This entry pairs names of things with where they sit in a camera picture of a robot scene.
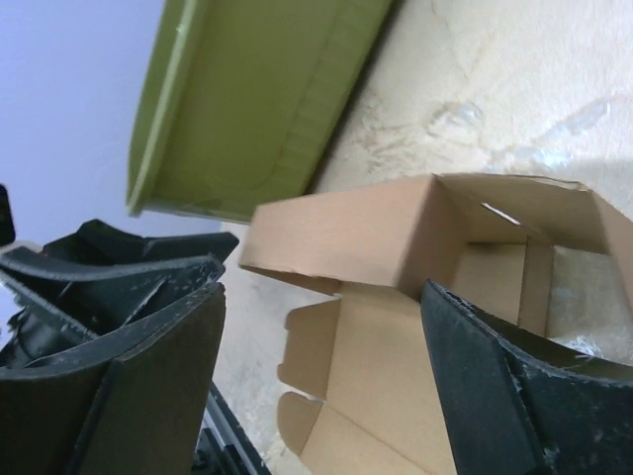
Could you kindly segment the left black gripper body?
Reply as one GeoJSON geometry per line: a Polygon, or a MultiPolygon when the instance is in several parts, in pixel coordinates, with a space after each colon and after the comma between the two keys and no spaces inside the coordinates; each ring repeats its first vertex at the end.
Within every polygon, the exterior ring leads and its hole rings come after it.
{"type": "Polygon", "coordinates": [[[104,284],[103,281],[76,278],[46,283],[33,277],[31,287],[87,330],[87,334],[74,334],[67,323],[48,322],[42,312],[24,303],[24,309],[9,320],[12,336],[1,350],[1,364],[23,367],[40,357],[66,350],[141,318],[141,298],[133,297],[131,286],[125,286],[117,293],[104,290],[104,284]]]}

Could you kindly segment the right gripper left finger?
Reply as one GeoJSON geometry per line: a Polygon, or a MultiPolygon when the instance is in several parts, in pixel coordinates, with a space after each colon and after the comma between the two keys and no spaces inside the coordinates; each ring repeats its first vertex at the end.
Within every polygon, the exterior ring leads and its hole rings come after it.
{"type": "Polygon", "coordinates": [[[133,324],[1,370],[4,474],[187,474],[226,316],[206,284],[133,324]]]}

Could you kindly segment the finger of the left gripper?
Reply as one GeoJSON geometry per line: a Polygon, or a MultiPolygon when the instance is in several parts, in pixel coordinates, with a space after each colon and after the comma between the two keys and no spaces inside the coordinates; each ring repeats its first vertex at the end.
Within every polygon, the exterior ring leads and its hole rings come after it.
{"type": "Polygon", "coordinates": [[[91,220],[66,237],[44,246],[45,277],[123,277],[135,273],[181,270],[211,262],[218,274],[236,249],[229,232],[173,237],[142,237],[91,220]]]}
{"type": "Polygon", "coordinates": [[[25,310],[69,341],[89,341],[134,323],[216,282],[213,255],[85,265],[17,247],[1,255],[1,279],[25,310]]]}

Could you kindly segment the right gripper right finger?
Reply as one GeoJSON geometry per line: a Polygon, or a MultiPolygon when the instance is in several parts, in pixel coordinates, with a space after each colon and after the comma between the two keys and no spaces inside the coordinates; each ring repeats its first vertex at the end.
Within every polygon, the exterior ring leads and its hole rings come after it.
{"type": "Polygon", "coordinates": [[[460,474],[629,474],[632,369],[426,281],[421,321],[460,474]]]}

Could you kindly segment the brown cardboard box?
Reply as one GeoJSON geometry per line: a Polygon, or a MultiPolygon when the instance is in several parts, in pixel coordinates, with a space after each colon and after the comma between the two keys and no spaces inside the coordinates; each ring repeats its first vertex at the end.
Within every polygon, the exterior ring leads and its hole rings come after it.
{"type": "Polygon", "coordinates": [[[547,338],[556,246],[611,257],[631,294],[631,221],[578,182],[429,174],[259,206],[240,266],[327,296],[286,319],[285,444],[315,474],[460,474],[422,288],[547,338]]]}

